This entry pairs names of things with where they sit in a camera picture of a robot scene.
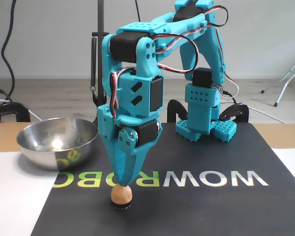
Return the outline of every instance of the stainless steel bowl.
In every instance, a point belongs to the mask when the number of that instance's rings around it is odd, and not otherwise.
[[[18,134],[17,142],[36,165],[63,170],[89,156],[97,135],[97,126],[87,120],[54,118],[26,127]]]

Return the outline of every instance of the bowl rim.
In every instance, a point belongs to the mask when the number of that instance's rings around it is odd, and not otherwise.
[[[21,134],[22,132],[24,132],[26,129],[28,129],[28,128],[30,128],[30,127],[32,127],[32,126],[38,124],[38,123],[43,123],[43,122],[45,122],[45,121],[54,120],[54,119],[75,119],[75,120],[86,121],[86,122],[88,122],[88,123],[91,123],[92,125],[95,125],[95,127],[97,128],[97,133],[96,133],[95,137],[92,138],[92,139],[91,139],[90,141],[88,141],[87,143],[82,144],[82,145],[79,145],[79,146],[76,146],[76,147],[73,147],[73,148],[67,148],[67,149],[64,149],[64,150],[61,150],[61,151],[39,151],[39,150],[31,150],[31,149],[28,149],[28,148],[23,147],[23,146],[19,143],[19,137],[20,137],[20,134]],[[16,142],[17,142],[18,145],[21,147],[21,149],[25,149],[25,150],[29,150],[29,151],[35,151],[35,152],[39,152],[39,153],[47,153],[47,154],[48,154],[48,153],[61,153],[61,152],[70,151],[70,150],[73,150],[73,149],[76,149],[76,148],[81,148],[81,147],[83,147],[83,146],[85,146],[85,145],[90,144],[91,142],[93,142],[93,141],[97,138],[98,133],[99,133],[99,132],[98,132],[98,126],[97,126],[96,124],[94,124],[93,122],[90,122],[90,121],[88,121],[88,120],[86,120],[86,119],[81,119],[81,118],[66,118],[66,117],[49,118],[49,119],[45,119],[45,120],[42,120],[42,121],[34,122],[33,124],[30,124],[30,125],[26,126],[26,127],[25,127],[24,129],[22,129],[22,130],[18,133],[18,135],[16,136]]]

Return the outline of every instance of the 3d printed robot arm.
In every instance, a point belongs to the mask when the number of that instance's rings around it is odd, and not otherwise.
[[[235,134],[235,123],[218,121],[225,65],[213,4],[211,0],[177,0],[176,13],[128,24],[104,38],[103,87],[111,102],[98,107],[98,128],[119,185],[127,186],[139,175],[148,150],[162,132],[158,118],[164,106],[164,75],[160,69],[185,73],[192,81],[186,86],[188,120],[177,122],[177,133],[190,141],[212,129],[223,141]],[[180,48],[184,70],[158,63],[176,48]],[[211,70],[195,69],[198,53]],[[123,68],[122,62],[136,63],[136,67]]]

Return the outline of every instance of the white wall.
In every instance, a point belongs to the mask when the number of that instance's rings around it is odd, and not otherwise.
[[[174,0],[138,0],[143,21],[174,11]],[[295,62],[295,0],[217,0],[230,19],[220,29],[227,72],[233,78],[282,77]],[[0,50],[11,0],[0,0]],[[89,78],[96,0],[17,0],[6,49],[16,78]],[[105,30],[137,21],[134,0],[105,1]],[[181,68],[178,52],[164,61]],[[167,78],[180,75],[167,74]],[[0,57],[0,78],[9,72]]]

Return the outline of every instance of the yellow-green letter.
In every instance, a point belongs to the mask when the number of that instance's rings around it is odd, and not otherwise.
[[[86,175],[95,175],[94,178],[88,178]],[[100,186],[100,181],[102,179],[102,172],[101,171],[89,171],[89,172],[83,172],[79,174],[79,178],[81,179],[78,182],[79,187],[83,188],[98,188]]]
[[[116,184],[113,182],[113,177],[114,177],[114,172],[111,172],[109,175],[107,175],[106,177],[106,183],[109,185],[109,186],[112,186],[114,187]]]
[[[64,182],[62,184],[54,184],[54,188],[64,188],[64,187],[70,185],[74,180],[74,175],[70,172],[59,172],[58,175],[67,175],[68,179],[66,182]]]
[[[141,187],[159,187],[158,171],[153,171],[153,176],[149,177],[140,171],[139,175],[141,178],[137,179],[137,185]],[[153,183],[143,183],[144,180],[152,180]]]

